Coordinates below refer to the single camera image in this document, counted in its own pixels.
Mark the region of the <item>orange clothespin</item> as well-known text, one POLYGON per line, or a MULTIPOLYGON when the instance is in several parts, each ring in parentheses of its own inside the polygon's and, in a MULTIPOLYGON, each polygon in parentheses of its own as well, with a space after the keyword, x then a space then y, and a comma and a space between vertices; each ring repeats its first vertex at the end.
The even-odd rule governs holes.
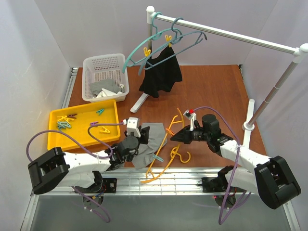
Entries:
POLYGON ((175 133, 174 133, 173 131, 169 130, 168 128, 166 129, 166 131, 167 131, 167 133, 170 134, 171 136, 174 136, 174 135, 175 135, 175 133))

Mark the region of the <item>light blue clothespin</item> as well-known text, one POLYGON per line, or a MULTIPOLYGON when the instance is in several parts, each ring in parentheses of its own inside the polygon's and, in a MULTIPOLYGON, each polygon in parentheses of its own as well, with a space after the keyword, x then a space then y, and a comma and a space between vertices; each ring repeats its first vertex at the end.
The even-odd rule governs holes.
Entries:
POLYGON ((157 156, 157 155, 153 155, 153 158, 154 159, 156 159, 156 160, 158 160, 158 161, 160 161, 160 162, 163 162, 164 160, 163 160, 163 158, 161 158, 160 156, 157 156))

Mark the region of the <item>yellow hanger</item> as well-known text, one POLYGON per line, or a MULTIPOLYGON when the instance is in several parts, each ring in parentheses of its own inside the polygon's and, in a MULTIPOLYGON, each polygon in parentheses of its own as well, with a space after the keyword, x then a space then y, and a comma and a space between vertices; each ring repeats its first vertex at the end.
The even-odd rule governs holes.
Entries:
MULTIPOLYGON (((172 130, 172 126, 175 125, 175 124, 181 124, 182 128, 184 128, 184 117, 181 113, 181 110, 177 107, 177 111, 178 111, 178 114, 180 116, 180 119, 179 120, 176 120, 178 115, 175 115, 169 126, 167 127, 169 130, 172 130)), ((155 153, 155 155, 159 156, 160 154, 160 151, 162 150, 162 148, 165 146, 164 143, 167 141, 167 137, 168 136, 171 136, 170 134, 167 133, 167 131, 165 132, 165 136, 157 150, 157 152, 155 153)), ((149 165, 147 171, 146 171, 146 174, 145 174, 145 177, 146 179, 145 180, 141 180, 141 184, 147 184, 147 183, 150 183, 150 182, 153 182, 154 180, 157 180, 161 177, 161 175, 170 167, 170 165, 172 164, 173 160, 175 159, 176 156, 179 157, 179 160, 182 164, 186 164, 188 162, 190 162, 191 160, 191 153, 190 152, 186 152, 187 155, 188 155, 188 158, 187 160, 183 160, 183 157, 182 155, 179 153, 179 149, 180 149, 180 144, 178 144, 177 146, 173 147, 172 150, 170 151, 170 160, 169 162, 167 163, 167 165, 165 166, 165 168, 160 172, 158 173, 157 175, 154 175, 154 173, 152 172, 152 167, 156 161, 156 159, 153 159, 153 161, 151 162, 151 164, 149 165)))

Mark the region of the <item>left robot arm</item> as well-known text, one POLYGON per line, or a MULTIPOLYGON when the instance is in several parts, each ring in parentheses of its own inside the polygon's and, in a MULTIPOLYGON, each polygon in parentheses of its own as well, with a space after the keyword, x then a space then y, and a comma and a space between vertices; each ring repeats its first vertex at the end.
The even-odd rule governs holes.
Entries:
POLYGON ((139 127, 140 137, 126 133, 125 139, 106 150, 85 154, 64 152, 60 147, 31 160, 28 171, 34 194, 45 194, 57 186, 74 186, 82 193, 96 193, 105 189, 101 173, 112 171, 138 155, 140 144, 147 144, 150 127, 139 127))

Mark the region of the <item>grey underwear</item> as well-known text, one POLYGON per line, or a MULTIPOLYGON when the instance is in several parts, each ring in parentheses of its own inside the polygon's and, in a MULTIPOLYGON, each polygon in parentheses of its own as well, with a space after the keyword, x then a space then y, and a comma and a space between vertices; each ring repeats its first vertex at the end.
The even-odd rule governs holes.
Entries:
POLYGON ((166 134, 162 123, 143 123, 141 127, 150 127, 149 139, 148 144, 140 144, 139 154, 132 160, 135 169, 144 168, 152 163, 154 154, 158 151, 166 134))

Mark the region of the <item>grey-blue hanger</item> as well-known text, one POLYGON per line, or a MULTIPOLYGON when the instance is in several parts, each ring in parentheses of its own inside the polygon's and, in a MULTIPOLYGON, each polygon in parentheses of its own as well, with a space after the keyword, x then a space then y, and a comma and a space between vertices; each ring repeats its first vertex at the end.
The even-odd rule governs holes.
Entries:
POLYGON ((151 36, 149 36, 145 41, 143 41, 141 44, 139 44, 139 45, 132 51, 132 53, 129 55, 128 59, 126 60, 126 64, 127 64, 128 61, 131 61, 131 62, 133 63, 132 66, 135 66, 135 65, 141 63, 141 64, 140 64, 140 68, 139 68, 138 75, 141 74, 141 72, 142 72, 143 69, 144 69, 144 70, 149 70, 149 69, 151 69, 151 68, 153 68, 153 67, 155 67, 155 66, 157 66, 157 65, 159 65, 159 64, 161 64, 161 63, 163 63, 163 62, 165 62, 165 61, 167 61, 167 60, 169 60, 169 59, 171 59, 171 58, 173 58, 173 57, 175 57, 177 54, 180 54, 180 53, 182 53, 182 52, 188 50, 189 48, 191 48, 191 47, 193 47, 193 46, 199 44, 200 42, 202 42, 202 40, 204 40, 204 39, 207 40, 206 34, 205 34, 203 31, 201 31, 201 30, 195 30, 195 31, 192 31, 192 32, 183 34, 178 28, 175 28, 174 25, 175 25, 176 23, 178 23, 179 20, 183 20, 183 18, 181 18, 181 17, 175 18, 175 19, 172 19, 172 20, 171 20, 171 22, 172 22, 171 28, 167 28, 167 29, 164 29, 164 30, 161 30, 161 31, 157 31, 158 29, 157 29, 157 26, 154 25, 154 20, 155 20, 155 19, 158 19, 158 16, 162 16, 162 14, 161 14, 160 12, 157 12, 157 13, 155 13, 155 14, 152 16, 152 19, 151 19, 151 26, 155 28, 156 33, 153 34, 153 35, 151 35, 151 36), (145 44, 146 42, 152 42, 152 41, 154 41, 154 40, 160 39, 163 33, 167 32, 167 31, 170 31, 170 30, 171 30, 172 32, 175 33, 175 34, 174 34, 174 37, 172 37, 171 35, 170 35, 170 36, 169 36, 169 35, 166 35, 166 36, 165 36, 166 42, 165 42, 163 45, 161 45, 160 47, 158 47, 156 50, 152 50, 152 47, 150 47, 150 49, 147 49, 147 48, 145 47, 145 48, 144 48, 144 55, 145 55, 145 57, 142 58, 142 59, 140 59, 140 60, 137 61, 137 62, 135 62, 135 61, 132 60, 131 57, 133 56, 133 54, 134 54, 143 44, 145 44), (161 51, 161 50, 163 50, 163 49, 165 49, 165 48, 167 48, 167 47, 171 47, 172 45, 175 45, 175 44, 179 43, 179 42, 183 39, 183 37, 185 37, 185 36, 187 36, 187 35, 190 35, 190 34, 195 34, 195 33, 199 34, 199 36, 198 36, 198 38, 196 39, 195 43, 193 43, 191 46, 189 46, 189 47, 187 47, 187 48, 185 48, 185 49, 179 51, 178 53, 174 53, 173 55, 168 56, 167 58, 164 58, 163 60, 159 61, 159 62, 156 63, 156 64, 151 64, 151 63, 149 62, 149 60, 152 58, 152 56, 153 56, 155 53, 157 53, 157 52, 159 52, 159 51, 161 51))

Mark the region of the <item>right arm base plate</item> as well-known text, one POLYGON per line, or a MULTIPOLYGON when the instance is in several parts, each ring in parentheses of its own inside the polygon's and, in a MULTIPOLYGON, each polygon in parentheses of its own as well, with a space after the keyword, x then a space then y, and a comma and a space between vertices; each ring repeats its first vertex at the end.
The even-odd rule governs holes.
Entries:
POLYGON ((197 183, 198 186, 202 187, 202 191, 205 193, 213 192, 226 192, 227 190, 227 180, 221 177, 203 177, 197 183))

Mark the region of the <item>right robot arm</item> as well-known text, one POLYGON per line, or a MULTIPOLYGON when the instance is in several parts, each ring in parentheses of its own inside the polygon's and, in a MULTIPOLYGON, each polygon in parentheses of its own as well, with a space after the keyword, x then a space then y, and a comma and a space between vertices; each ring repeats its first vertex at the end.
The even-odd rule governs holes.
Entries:
POLYGON ((228 185, 241 188, 258 195, 271 209, 301 194, 301 188, 283 157, 270 158, 238 145, 236 140, 222 133, 213 114, 204 115, 202 124, 194 121, 193 128, 185 126, 171 140, 184 144, 204 141, 212 152, 240 165, 240 168, 227 166, 220 170, 217 178, 209 184, 214 190, 228 185))

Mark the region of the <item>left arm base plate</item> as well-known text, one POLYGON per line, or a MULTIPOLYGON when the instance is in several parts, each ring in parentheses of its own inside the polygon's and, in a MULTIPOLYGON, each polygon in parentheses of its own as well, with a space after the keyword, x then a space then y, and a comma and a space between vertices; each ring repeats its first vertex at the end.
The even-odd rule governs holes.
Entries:
POLYGON ((75 186, 82 193, 115 193, 117 187, 117 178, 102 178, 95 180, 92 185, 87 188, 75 186))

